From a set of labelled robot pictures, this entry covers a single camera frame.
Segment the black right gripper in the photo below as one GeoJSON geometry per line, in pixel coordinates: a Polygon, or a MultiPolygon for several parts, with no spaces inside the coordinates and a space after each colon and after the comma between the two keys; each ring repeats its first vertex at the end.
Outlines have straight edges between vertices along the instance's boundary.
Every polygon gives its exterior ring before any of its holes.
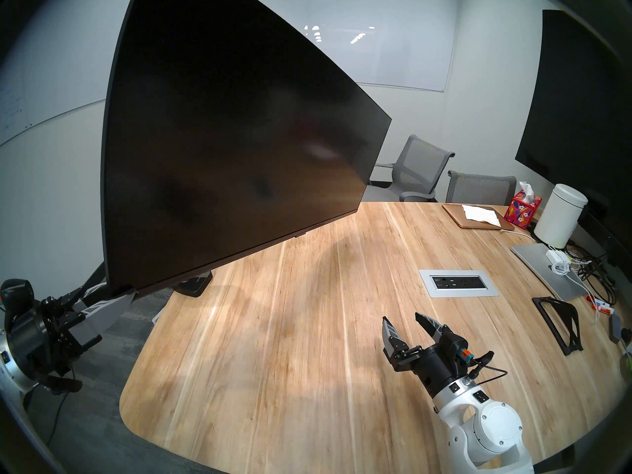
{"type": "MultiPolygon", "coordinates": [[[[416,321],[431,338],[441,338],[447,330],[444,324],[418,312],[416,321]]],[[[387,317],[382,318],[382,340],[384,355],[394,371],[414,373],[431,398],[467,375],[466,363],[456,356],[445,355],[438,344],[408,349],[387,317]]]]}

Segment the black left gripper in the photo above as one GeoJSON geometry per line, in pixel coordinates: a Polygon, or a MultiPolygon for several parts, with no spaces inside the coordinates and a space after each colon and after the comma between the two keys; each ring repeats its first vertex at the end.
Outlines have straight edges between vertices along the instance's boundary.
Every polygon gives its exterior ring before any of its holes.
{"type": "Polygon", "coordinates": [[[51,373],[66,375],[83,351],[102,340],[136,296],[113,297],[107,282],[85,282],[69,293],[69,305],[46,298],[6,327],[12,359],[30,380],[44,382],[51,373]]]}

